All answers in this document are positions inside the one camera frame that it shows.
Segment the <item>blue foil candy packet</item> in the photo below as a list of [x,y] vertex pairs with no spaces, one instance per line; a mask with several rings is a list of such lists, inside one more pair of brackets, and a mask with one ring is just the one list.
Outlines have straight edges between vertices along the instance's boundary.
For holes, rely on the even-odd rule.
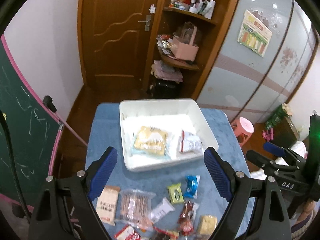
[[185,180],[187,182],[187,187],[185,189],[185,192],[183,194],[184,198],[191,198],[191,199],[197,199],[198,197],[198,188],[200,183],[201,176],[196,175],[187,175],[185,177]]

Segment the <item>beige paper snack packet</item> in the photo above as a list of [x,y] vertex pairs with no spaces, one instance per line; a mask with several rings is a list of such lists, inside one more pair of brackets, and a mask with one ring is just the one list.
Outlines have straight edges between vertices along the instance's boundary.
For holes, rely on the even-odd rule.
[[96,212],[103,223],[115,226],[120,187],[106,185],[98,197]]

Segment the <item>clear packet yellow crackers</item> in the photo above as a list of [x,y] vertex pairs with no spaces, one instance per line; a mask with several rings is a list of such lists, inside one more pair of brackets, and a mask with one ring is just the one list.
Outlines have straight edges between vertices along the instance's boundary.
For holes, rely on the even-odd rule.
[[199,236],[210,236],[217,226],[217,218],[212,215],[202,215],[197,228]]

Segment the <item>clear packet brown biscuits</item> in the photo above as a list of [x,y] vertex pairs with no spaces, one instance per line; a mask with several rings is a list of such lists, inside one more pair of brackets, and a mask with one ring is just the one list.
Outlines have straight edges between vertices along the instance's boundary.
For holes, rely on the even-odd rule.
[[152,200],[156,197],[154,192],[138,189],[120,191],[120,213],[119,220],[137,228],[148,228],[152,226],[150,213]]

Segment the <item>white crinkled snack packet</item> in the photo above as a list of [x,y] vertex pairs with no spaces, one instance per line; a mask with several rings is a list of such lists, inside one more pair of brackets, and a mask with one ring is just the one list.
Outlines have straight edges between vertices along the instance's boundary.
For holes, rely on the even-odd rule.
[[181,154],[185,154],[185,153],[202,154],[203,144],[200,137],[193,133],[182,130],[179,141],[178,141],[178,151]]

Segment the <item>green small snack packet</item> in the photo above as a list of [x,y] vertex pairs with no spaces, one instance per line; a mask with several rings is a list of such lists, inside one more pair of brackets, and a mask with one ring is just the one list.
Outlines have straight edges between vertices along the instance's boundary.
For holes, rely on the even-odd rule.
[[167,186],[170,202],[172,205],[183,204],[184,198],[181,190],[181,183]]

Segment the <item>brown white chocolate bar packet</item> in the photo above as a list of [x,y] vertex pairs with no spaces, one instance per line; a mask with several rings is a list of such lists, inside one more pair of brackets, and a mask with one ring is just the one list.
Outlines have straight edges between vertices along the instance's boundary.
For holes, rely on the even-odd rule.
[[186,200],[184,202],[183,209],[180,213],[178,224],[183,236],[189,236],[194,231],[194,221],[196,217],[196,211],[199,208],[199,204]]

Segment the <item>mountain print cake packet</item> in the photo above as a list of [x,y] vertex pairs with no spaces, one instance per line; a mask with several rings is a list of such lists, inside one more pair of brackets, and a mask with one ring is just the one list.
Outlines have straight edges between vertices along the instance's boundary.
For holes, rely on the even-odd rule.
[[171,159],[169,133],[157,127],[142,126],[133,133],[130,155],[146,155],[156,159]]

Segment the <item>white orange snack bar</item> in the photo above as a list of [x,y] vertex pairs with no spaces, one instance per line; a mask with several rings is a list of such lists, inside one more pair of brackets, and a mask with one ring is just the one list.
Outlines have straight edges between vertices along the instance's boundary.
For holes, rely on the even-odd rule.
[[164,218],[168,213],[175,211],[175,208],[171,204],[171,202],[164,197],[162,201],[151,210],[149,213],[149,220],[152,222],[152,224],[157,223],[162,218]]

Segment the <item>red-edged mixed cracker packet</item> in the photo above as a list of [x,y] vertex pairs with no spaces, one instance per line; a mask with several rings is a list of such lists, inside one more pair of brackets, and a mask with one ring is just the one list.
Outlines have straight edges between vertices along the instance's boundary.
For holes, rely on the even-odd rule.
[[137,233],[130,225],[126,225],[121,230],[119,230],[114,235],[114,238],[116,240],[141,240],[140,234]]

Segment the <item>small red snack packet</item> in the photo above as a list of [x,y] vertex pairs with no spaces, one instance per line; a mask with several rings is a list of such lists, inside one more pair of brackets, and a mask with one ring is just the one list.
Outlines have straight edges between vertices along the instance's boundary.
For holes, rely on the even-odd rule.
[[152,237],[154,240],[177,240],[180,236],[178,231],[164,230],[157,227],[153,229],[155,230],[155,234]]

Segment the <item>dark wooden cabinet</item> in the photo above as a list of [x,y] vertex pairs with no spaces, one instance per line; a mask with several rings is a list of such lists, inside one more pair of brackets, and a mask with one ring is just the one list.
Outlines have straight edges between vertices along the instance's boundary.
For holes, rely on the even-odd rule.
[[292,120],[287,116],[273,128],[273,140],[271,142],[279,147],[291,148],[298,139],[298,131]]

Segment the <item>folded pink cloths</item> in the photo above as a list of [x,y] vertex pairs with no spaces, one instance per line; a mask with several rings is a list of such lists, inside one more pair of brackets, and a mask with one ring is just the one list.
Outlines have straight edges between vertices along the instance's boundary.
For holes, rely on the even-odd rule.
[[151,73],[154,77],[166,81],[182,82],[183,75],[175,67],[168,66],[162,60],[155,60],[151,66]]

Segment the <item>brown wooden door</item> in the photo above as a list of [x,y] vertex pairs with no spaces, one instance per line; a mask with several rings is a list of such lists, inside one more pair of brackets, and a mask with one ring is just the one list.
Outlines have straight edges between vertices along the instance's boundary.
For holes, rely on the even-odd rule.
[[[142,87],[157,0],[79,0],[79,51],[85,84],[92,90]],[[144,31],[151,15],[150,30]]]

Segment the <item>bottles on top shelf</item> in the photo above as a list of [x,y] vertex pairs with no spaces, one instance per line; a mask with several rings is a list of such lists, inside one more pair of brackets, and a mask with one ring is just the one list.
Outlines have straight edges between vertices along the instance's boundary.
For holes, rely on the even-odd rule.
[[214,0],[171,0],[168,8],[197,14],[211,20],[215,4]]

